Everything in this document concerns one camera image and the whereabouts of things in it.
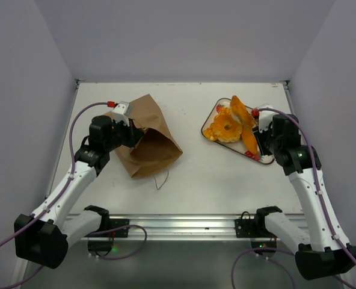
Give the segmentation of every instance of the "tray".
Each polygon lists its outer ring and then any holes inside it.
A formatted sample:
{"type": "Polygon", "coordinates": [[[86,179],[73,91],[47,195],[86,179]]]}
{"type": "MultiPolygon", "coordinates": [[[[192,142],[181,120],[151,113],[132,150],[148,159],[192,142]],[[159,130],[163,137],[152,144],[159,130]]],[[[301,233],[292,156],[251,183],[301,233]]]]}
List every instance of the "tray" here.
{"type": "MultiPolygon", "coordinates": [[[[214,121],[214,117],[218,114],[218,111],[221,107],[229,107],[230,106],[230,101],[231,101],[231,99],[229,99],[229,98],[221,98],[216,102],[216,104],[214,105],[212,111],[210,112],[209,116],[205,120],[205,122],[202,126],[202,129],[201,129],[201,133],[204,138],[206,138],[206,137],[204,136],[203,131],[206,130],[208,127],[210,127],[210,124],[214,121]]],[[[246,106],[246,108],[249,111],[249,113],[251,113],[252,108],[248,107],[248,106],[246,106]]],[[[273,156],[266,156],[266,155],[262,156],[260,154],[251,155],[250,152],[245,147],[242,140],[236,141],[234,143],[221,143],[220,141],[213,141],[213,142],[218,145],[224,146],[225,148],[230,149],[234,152],[237,152],[237,153],[243,155],[244,157],[247,157],[247,158],[249,158],[257,163],[260,163],[260,164],[272,164],[274,162],[273,156]]]]}

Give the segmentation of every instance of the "food item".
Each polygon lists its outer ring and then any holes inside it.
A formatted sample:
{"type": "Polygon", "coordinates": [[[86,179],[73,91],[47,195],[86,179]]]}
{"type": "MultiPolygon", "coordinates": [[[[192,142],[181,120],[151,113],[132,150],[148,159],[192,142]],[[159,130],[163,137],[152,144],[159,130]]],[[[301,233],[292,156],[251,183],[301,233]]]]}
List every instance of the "food item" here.
{"type": "Polygon", "coordinates": [[[241,122],[243,126],[247,126],[250,130],[256,124],[253,117],[246,109],[246,106],[239,100],[239,98],[234,95],[232,101],[230,102],[231,112],[238,118],[237,120],[241,122]]]}
{"type": "Polygon", "coordinates": [[[214,135],[213,131],[211,128],[207,128],[203,131],[203,135],[211,141],[216,141],[217,137],[214,135]]]}
{"type": "Polygon", "coordinates": [[[219,111],[219,114],[228,114],[230,115],[230,109],[229,107],[222,107],[219,111]]]}
{"type": "Polygon", "coordinates": [[[242,131],[241,137],[244,141],[244,145],[253,155],[258,153],[258,144],[256,137],[252,132],[253,126],[256,124],[253,117],[246,109],[246,106],[239,100],[239,98],[234,95],[232,101],[230,102],[230,110],[234,118],[237,118],[244,130],[242,131]]]}
{"type": "Polygon", "coordinates": [[[242,126],[229,114],[219,114],[210,125],[214,136],[223,143],[238,141],[241,137],[242,126]]]}
{"type": "Polygon", "coordinates": [[[249,129],[244,128],[242,130],[241,137],[248,151],[250,151],[253,155],[256,155],[258,153],[258,144],[254,134],[249,129]]]}

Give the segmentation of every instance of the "white table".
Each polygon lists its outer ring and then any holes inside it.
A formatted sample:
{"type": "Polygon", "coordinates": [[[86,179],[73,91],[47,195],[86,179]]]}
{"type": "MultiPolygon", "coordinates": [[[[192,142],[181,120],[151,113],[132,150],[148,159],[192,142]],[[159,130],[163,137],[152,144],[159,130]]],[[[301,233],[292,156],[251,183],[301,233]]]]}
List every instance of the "white table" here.
{"type": "MultiPolygon", "coordinates": [[[[99,177],[85,190],[71,213],[87,205],[106,208],[112,214],[240,214],[269,205],[285,213],[302,213],[296,193],[277,164],[255,163],[200,133],[202,124],[219,98],[238,95],[256,107],[270,103],[290,112],[283,85],[271,83],[82,83],[72,119],[88,104],[131,101],[150,93],[160,106],[169,129],[183,150],[170,167],[166,184],[158,191],[152,177],[131,179],[115,153],[99,177]]],[[[82,115],[74,130],[74,148],[88,134],[91,119],[109,111],[94,107],[82,115]]],[[[65,141],[54,184],[70,165],[65,141]]],[[[158,174],[161,183],[166,172],[158,174]]]]}

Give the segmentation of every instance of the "paper bag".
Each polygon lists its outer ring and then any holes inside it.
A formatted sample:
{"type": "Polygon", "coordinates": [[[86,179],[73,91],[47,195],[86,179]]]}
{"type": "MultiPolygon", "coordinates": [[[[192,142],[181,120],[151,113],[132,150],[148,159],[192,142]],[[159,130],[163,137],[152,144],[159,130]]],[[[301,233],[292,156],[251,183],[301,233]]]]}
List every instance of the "paper bag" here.
{"type": "Polygon", "coordinates": [[[145,131],[135,148],[120,146],[115,150],[131,178],[151,176],[173,164],[182,150],[171,136],[161,109],[151,95],[131,102],[130,118],[145,131]]]}

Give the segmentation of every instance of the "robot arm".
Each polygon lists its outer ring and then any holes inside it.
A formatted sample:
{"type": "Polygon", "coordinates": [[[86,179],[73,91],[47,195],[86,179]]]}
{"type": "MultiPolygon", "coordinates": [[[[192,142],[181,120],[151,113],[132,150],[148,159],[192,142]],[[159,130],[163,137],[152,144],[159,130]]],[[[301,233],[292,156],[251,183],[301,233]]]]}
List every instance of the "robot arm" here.
{"type": "Polygon", "coordinates": [[[274,155],[293,185],[301,203],[310,235],[291,223],[277,207],[257,210],[257,227],[267,230],[278,238],[295,254],[297,267],[306,280],[346,273],[354,266],[347,254],[337,243],[339,238],[356,258],[356,246],[352,246],[343,232],[333,211],[321,170],[321,163],[313,148],[317,176],[321,189],[317,191],[313,177],[312,159],[307,146],[301,144],[299,129],[287,117],[263,105],[254,110],[259,116],[259,126],[254,135],[262,155],[274,155]],[[336,234],[332,235],[324,216],[320,196],[325,202],[328,215],[336,234]]]}
{"type": "Polygon", "coordinates": [[[114,121],[109,116],[94,117],[89,136],[83,139],[80,149],[75,153],[74,171],[71,166],[51,195],[30,216],[21,214],[16,219],[15,232],[32,222],[35,216],[42,215],[15,238],[18,257],[54,269],[62,263],[68,248],[81,238],[94,231],[111,229],[109,212],[94,206],[86,207],[71,220],[66,218],[83,191],[108,163],[109,153],[121,145],[134,147],[144,135],[128,117],[130,109],[130,104],[121,102],[112,111],[114,121]],[[59,198],[67,182],[69,185],[59,198]]]}

